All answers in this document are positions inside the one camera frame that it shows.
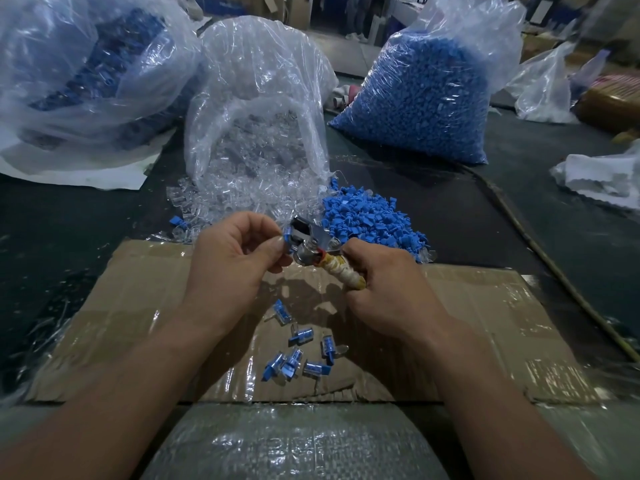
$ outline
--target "forearm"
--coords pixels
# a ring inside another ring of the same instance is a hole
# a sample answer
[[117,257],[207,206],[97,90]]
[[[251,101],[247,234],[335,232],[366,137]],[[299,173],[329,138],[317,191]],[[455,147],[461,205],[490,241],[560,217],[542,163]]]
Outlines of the forearm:
[[129,478],[217,340],[171,320],[2,453],[0,477]]
[[489,343],[466,324],[455,322],[446,333],[425,331],[413,345],[433,375],[476,478],[595,478],[505,377]]

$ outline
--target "workbench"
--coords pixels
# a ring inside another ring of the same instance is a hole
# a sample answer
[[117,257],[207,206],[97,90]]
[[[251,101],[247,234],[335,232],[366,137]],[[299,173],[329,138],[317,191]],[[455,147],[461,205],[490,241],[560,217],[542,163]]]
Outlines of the workbench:
[[[182,138],[178,131],[138,192],[40,185],[0,176],[0,371],[5,392],[24,384],[29,367],[35,367],[46,350],[46,343],[30,346],[32,338],[42,336],[60,313],[72,314],[121,240],[171,229],[168,220],[175,210],[165,188],[184,175]],[[485,141],[490,164],[476,171],[502,188],[527,231],[587,300],[601,313],[640,330],[635,300],[639,223],[559,189],[548,174],[569,153],[619,152],[609,140],[609,135],[583,125],[540,125],[517,120],[508,111],[491,113]],[[627,402],[639,389],[634,371],[622,366],[615,374],[600,373],[610,364],[625,364],[627,357],[528,249],[484,183],[456,166],[351,140],[331,128],[327,142],[331,169],[338,171],[341,183],[396,197],[414,229],[427,235],[438,262],[508,267],[527,276],[578,361],[588,366],[590,379],[620,397],[625,408],[637,410]],[[73,299],[60,299],[67,295]],[[56,297],[64,307],[53,306],[53,316],[45,306]],[[17,369],[25,365],[25,370]],[[226,407],[248,408],[245,414],[252,414],[252,406]],[[450,468],[447,472],[457,476]]]

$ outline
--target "cable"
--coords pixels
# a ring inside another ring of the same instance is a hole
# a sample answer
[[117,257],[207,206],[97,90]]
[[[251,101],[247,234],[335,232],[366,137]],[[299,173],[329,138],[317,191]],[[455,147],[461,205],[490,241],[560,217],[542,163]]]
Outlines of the cable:
[[487,180],[485,177],[480,175],[476,170],[469,168],[466,165],[462,165],[460,163],[455,162],[455,165],[462,170],[471,173],[478,180],[480,180],[484,185],[493,193],[496,197],[498,204],[500,204],[500,208],[505,213],[505,215],[509,218],[513,226],[516,230],[521,234],[522,238],[527,242],[529,247],[542,259],[542,261],[548,266],[551,272],[556,276],[558,281],[562,283],[565,290],[571,295],[571,297],[578,302],[578,304],[582,307],[582,309],[590,316],[603,330],[608,334],[608,336],[628,355],[628,357],[634,362],[640,362],[640,354],[636,352],[636,350],[629,345],[629,343],[620,336],[620,334],[616,331],[612,325],[607,322],[607,320],[600,315],[594,307],[592,307],[589,302],[580,294],[569,281],[569,278],[565,276],[565,274],[560,270],[560,268],[556,265],[556,263],[551,259],[546,252],[542,249],[542,247],[533,240],[533,238],[527,233],[524,229],[524,226],[518,220],[518,218],[511,211],[505,199],[502,197],[502,190],[500,187]]

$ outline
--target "right hand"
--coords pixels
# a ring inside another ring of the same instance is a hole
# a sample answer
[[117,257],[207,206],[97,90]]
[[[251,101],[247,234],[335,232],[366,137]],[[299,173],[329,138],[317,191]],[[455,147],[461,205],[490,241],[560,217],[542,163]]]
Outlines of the right hand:
[[350,239],[342,248],[366,271],[367,288],[348,291],[347,304],[364,323],[402,340],[422,334],[430,319],[450,319],[420,265],[407,251]]

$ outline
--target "taped handle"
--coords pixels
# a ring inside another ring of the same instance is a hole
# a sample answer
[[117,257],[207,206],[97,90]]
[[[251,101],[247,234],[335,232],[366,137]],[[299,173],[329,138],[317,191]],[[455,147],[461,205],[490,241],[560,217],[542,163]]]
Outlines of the taped handle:
[[335,276],[341,283],[354,290],[364,290],[367,286],[364,277],[354,270],[343,256],[332,256],[326,253],[318,263],[318,267],[326,270],[327,273]]

